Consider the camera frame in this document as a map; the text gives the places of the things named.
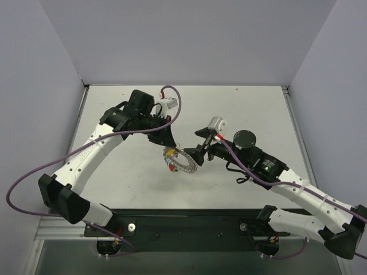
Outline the yellow tag key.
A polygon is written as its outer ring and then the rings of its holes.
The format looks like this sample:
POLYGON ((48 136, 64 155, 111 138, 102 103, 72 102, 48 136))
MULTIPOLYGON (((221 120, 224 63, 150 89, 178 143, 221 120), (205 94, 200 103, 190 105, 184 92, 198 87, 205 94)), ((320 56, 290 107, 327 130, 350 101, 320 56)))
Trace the yellow tag key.
POLYGON ((170 156, 172 155, 173 153, 175 153, 175 149, 172 148, 172 149, 169 149, 168 152, 166 153, 167 156, 170 156))

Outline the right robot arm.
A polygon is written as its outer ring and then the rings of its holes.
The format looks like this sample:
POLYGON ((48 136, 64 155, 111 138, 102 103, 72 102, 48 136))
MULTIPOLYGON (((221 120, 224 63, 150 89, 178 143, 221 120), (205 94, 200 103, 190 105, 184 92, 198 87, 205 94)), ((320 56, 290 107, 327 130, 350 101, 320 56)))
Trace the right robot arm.
POLYGON ((256 146, 256 136, 248 130, 223 138, 210 128, 195 132, 205 139, 202 145, 184 151, 201 166, 204 157, 218 157, 241 168, 247 180, 279 194, 308 212, 295 214, 275 206, 262 209, 259 219, 275 232, 296 234, 322 243, 341 258, 351 260, 366 227, 366 207, 343 203, 298 176, 288 165, 256 146))

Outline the metal disc keyring holder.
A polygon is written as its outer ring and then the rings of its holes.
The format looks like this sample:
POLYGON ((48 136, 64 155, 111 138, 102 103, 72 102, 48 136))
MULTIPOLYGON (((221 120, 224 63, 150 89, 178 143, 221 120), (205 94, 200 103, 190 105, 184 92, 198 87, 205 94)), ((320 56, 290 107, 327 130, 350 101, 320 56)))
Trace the metal disc keyring holder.
POLYGON ((183 150, 179 148, 174 148, 175 153, 173 153, 170 156, 167 156, 166 153, 169 149, 172 149, 171 147, 165 147, 163 149, 163 159, 164 161, 167 160, 169 164, 172 164, 175 167, 174 172, 185 172, 188 174, 193 174, 197 171, 197 164, 196 162, 183 150))

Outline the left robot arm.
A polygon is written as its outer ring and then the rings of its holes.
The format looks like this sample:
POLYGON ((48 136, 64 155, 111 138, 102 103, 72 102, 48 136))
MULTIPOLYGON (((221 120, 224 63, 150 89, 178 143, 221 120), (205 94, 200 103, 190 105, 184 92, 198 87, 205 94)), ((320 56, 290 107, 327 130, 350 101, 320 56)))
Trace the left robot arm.
POLYGON ((53 175, 43 174, 38 180, 44 204, 71 224, 94 223, 102 234, 113 235, 118 228, 115 213, 81 197, 86 183, 108 154, 134 133, 147 135, 154 144, 175 147, 170 128, 174 119, 168 112, 180 108, 180 103, 180 98, 163 93, 154 100, 134 90, 128 101, 106 110, 81 150, 53 175))

